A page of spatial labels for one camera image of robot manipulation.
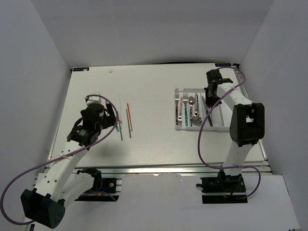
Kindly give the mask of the green handle spoon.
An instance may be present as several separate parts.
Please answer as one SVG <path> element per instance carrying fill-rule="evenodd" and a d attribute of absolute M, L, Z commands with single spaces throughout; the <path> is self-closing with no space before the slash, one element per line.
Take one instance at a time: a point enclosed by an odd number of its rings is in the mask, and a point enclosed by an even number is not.
<path fill-rule="evenodd" d="M 200 117 L 200 115 L 198 113 L 195 113 L 195 115 L 193 116 L 193 124 L 196 126 L 200 126 L 202 123 L 202 118 Z"/>

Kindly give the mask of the dark marbled handle fork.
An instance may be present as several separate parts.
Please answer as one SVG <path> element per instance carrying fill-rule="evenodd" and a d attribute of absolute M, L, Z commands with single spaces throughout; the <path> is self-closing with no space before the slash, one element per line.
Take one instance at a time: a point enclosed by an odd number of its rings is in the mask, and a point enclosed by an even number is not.
<path fill-rule="evenodd" d="M 175 92 L 175 123 L 176 126 L 180 126 L 181 125 L 181 120 L 179 120 L 179 93 Z"/>

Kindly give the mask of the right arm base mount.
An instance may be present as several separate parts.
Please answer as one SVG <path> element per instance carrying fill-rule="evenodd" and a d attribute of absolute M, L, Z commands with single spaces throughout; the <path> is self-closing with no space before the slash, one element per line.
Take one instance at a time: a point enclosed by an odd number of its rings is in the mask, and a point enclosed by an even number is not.
<path fill-rule="evenodd" d="M 201 190 L 202 203 L 214 204 L 246 204 L 248 203 L 244 180 L 222 186 L 218 177 L 203 177 L 196 187 Z"/>

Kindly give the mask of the pink handle spoon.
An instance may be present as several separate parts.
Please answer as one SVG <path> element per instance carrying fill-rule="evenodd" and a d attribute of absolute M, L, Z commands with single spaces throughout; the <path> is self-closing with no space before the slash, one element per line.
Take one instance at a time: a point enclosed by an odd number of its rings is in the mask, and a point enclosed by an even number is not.
<path fill-rule="evenodd" d="M 194 116 L 193 121 L 197 121 L 199 119 L 199 109 L 198 109 L 198 95 L 195 93 L 194 95 Z"/>

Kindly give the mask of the dark marbled handle knife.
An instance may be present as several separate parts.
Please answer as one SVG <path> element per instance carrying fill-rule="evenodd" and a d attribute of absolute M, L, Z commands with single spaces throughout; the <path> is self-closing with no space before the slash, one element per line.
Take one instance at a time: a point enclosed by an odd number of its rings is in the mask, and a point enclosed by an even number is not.
<path fill-rule="evenodd" d="M 208 109 L 208 107 L 205 103 L 204 96 L 202 96 L 202 101 L 203 101 L 203 105 L 204 105 L 204 108 L 205 108 L 206 115 L 208 116 L 208 122 L 210 124 L 210 127 L 213 127 L 212 119 L 211 119 L 211 116 L 210 116 L 210 113 L 209 113 L 209 109 Z"/>

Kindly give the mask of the green handle fork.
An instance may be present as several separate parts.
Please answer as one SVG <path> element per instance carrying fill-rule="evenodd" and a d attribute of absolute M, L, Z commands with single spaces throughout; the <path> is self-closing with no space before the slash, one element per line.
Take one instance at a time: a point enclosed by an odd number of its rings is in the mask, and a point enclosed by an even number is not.
<path fill-rule="evenodd" d="M 184 103 L 184 111 L 185 111 L 185 126 L 188 126 L 188 108 L 187 108 L 187 103 L 188 103 L 188 94 L 183 93 L 183 103 Z"/>

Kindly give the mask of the dark marbled handle spoon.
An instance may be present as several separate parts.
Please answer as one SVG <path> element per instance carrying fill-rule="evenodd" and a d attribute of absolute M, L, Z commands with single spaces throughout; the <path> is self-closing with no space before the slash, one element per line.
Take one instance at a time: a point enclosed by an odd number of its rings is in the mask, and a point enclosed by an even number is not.
<path fill-rule="evenodd" d="M 195 98 L 193 96 L 189 97 L 189 105 L 190 105 L 190 126 L 192 127 L 193 125 L 193 105 L 195 103 Z"/>

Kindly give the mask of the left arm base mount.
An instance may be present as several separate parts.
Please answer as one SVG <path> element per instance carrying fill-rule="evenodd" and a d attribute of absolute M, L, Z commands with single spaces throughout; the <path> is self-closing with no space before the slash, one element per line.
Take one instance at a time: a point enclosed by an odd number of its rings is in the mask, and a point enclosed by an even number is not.
<path fill-rule="evenodd" d="M 76 201 L 81 202 L 117 202 L 122 187 L 122 179 L 103 177 L 102 172 L 96 168 L 87 167 L 78 170 L 77 174 L 87 174 L 92 177 L 92 187 L 86 190 Z"/>

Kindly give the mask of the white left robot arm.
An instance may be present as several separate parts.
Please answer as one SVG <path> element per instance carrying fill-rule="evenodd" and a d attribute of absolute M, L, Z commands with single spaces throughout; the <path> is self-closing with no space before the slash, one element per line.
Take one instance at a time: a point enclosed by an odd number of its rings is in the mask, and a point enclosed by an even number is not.
<path fill-rule="evenodd" d="M 118 111 L 112 103 L 102 104 L 91 100 L 80 112 L 66 138 L 63 153 L 55 158 L 45 177 L 21 194 L 25 217 L 48 228 L 56 228 L 62 221 L 66 208 L 84 192 L 97 192 L 102 186 L 101 174 L 95 168 L 79 171 L 73 182 L 69 177 L 80 162 L 99 140 L 102 130 L 114 130 L 118 124 Z"/>

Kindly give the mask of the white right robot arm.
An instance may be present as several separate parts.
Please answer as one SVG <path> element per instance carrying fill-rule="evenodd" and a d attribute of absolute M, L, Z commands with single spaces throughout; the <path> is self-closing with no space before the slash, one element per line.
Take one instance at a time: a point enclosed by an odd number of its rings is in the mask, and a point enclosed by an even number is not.
<path fill-rule="evenodd" d="M 239 182 L 241 168 L 249 151 L 265 134 L 265 107 L 246 98 L 229 78 L 223 78 L 219 69 L 206 73 L 205 104 L 215 108 L 222 101 L 232 110 L 229 128 L 232 139 L 228 156 L 221 166 L 217 185 L 223 192 L 230 191 Z"/>

